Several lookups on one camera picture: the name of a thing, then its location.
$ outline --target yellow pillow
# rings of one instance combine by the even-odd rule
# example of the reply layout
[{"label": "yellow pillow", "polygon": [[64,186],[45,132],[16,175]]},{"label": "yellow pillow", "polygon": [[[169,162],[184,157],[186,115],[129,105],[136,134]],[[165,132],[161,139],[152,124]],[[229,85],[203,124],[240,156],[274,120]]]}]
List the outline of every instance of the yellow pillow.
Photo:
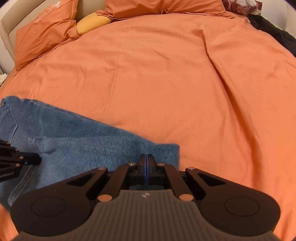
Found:
[{"label": "yellow pillow", "polygon": [[87,15],[77,23],[79,36],[88,33],[98,27],[111,23],[111,19],[105,16],[98,16],[95,12]]}]

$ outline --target orange pillow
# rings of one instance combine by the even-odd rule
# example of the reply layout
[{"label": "orange pillow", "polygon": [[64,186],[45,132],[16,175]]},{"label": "orange pillow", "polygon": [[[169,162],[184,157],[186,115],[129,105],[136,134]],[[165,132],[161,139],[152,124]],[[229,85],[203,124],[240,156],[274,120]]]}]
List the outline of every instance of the orange pillow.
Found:
[{"label": "orange pillow", "polygon": [[17,71],[58,44],[68,39],[79,38],[74,20],[77,4],[78,0],[60,0],[17,31],[15,41]]},{"label": "orange pillow", "polygon": [[105,10],[96,13],[114,19],[163,13],[207,13],[229,17],[221,0],[106,0]]}]

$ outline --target blue jeans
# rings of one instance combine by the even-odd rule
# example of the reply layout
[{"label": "blue jeans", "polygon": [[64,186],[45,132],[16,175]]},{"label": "blue jeans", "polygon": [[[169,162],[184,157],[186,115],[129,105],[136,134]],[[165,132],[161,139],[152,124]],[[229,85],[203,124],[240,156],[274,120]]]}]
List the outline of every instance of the blue jeans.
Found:
[{"label": "blue jeans", "polygon": [[157,145],[137,135],[45,103],[10,96],[0,105],[0,139],[42,157],[18,178],[0,183],[0,203],[9,210],[21,194],[104,166],[115,170],[152,154],[156,162],[179,164],[179,146]]}]

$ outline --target logo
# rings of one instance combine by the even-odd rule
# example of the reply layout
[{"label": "logo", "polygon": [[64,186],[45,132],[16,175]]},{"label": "logo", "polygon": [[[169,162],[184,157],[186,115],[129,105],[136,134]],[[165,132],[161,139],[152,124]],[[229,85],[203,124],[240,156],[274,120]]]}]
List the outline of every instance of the logo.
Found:
[{"label": "logo", "polygon": [[147,193],[147,192],[145,192],[145,193],[142,194],[142,197],[143,197],[143,198],[148,198],[149,196],[150,196],[150,194]]}]

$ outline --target round button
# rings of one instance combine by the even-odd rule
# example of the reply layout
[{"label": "round button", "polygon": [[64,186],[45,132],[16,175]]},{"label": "round button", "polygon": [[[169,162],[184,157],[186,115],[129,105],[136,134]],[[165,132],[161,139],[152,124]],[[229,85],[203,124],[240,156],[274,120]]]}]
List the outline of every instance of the round button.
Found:
[{"label": "round button", "polygon": [[102,194],[100,196],[98,196],[98,200],[100,202],[109,202],[113,199],[113,197],[111,195],[108,194]]},{"label": "round button", "polygon": [[181,201],[189,202],[189,201],[192,201],[194,199],[194,197],[191,194],[181,194],[179,196],[179,199]]},{"label": "round button", "polygon": [[66,202],[58,197],[44,197],[32,204],[32,211],[41,217],[53,217],[66,208]]},{"label": "round button", "polygon": [[250,217],[259,211],[260,205],[249,197],[233,197],[226,201],[225,208],[235,216]]}]

